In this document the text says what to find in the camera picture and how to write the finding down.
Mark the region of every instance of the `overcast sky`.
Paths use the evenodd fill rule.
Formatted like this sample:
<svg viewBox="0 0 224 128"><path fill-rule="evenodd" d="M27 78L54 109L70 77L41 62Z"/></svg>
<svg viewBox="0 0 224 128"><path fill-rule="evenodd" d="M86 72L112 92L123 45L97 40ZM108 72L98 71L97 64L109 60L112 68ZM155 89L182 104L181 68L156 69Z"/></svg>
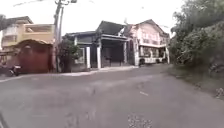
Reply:
<svg viewBox="0 0 224 128"><path fill-rule="evenodd" d="M0 0L0 14L29 16L34 23L53 23L54 0L13 7L25 1L33 0ZM95 30L101 20L122 24L125 18L130 24L153 19L157 24L167 26L165 31L168 31L175 24L173 12L180 10L182 3L182 0L78 0L65 8L63 34Z"/></svg>

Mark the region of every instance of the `bush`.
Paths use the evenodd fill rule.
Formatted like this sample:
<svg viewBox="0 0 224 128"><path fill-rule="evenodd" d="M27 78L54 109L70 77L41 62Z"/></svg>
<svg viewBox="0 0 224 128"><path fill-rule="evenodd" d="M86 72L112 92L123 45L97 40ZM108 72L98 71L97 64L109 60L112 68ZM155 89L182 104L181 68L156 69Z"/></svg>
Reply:
<svg viewBox="0 0 224 128"><path fill-rule="evenodd" d="M172 41L170 45L171 58L176 65L186 68L208 64L208 58L215 47L213 36L204 29L195 30L187 35L182 42Z"/></svg>

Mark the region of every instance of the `sidewalk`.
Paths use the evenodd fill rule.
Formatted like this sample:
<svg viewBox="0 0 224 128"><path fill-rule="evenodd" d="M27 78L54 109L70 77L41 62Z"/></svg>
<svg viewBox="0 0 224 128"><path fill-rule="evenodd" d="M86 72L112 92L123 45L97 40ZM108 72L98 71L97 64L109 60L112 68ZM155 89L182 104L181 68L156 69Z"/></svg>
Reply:
<svg viewBox="0 0 224 128"><path fill-rule="evenodd" d="M84 76L84 75L92 75L92 74L103 73L103 72L127 71L127 70L132 70L132 69L135 69L135 68L138 68L138 67L136 67L136 66L106 67L106 68L102 68L102 69L96 70L96 71L64 73L64 74L60 74L60 75L63 75L63 76Z"/></svg>

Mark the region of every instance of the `road marking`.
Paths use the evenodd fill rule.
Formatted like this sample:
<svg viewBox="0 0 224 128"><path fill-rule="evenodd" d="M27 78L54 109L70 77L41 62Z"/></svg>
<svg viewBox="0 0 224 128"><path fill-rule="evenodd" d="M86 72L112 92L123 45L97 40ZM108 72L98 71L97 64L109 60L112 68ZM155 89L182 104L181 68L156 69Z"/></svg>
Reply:
<svg viewBox="0 0 224 128"><path fill-rule="evenodd" d="M12 81L12 80L17 80L17 79L20 79L20 78L22 78L22 77L20 76L20 77L8 78L8 79L5 79L5 80L0 80L0 83L4 83L4 82L8 82L8 81Z"/></svg>
<svg viewBox="0 0 224 128"><path fill-rule="evenodd" d="M145 92L140 92L140 94L145 95L145 96L149 96L149 94L145 93Z"/></svg>

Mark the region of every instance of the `road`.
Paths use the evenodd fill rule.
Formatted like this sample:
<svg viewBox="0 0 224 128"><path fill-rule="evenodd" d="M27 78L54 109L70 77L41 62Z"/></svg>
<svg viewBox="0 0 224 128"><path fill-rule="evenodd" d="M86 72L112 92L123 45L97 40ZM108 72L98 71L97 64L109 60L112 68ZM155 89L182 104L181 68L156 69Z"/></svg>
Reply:
<svg viewBox="0 0 224 128"><path fill-rule="evenodd" d="M3 81L0 111L10 128L223 128L224 102L166 68Z"/></svg>

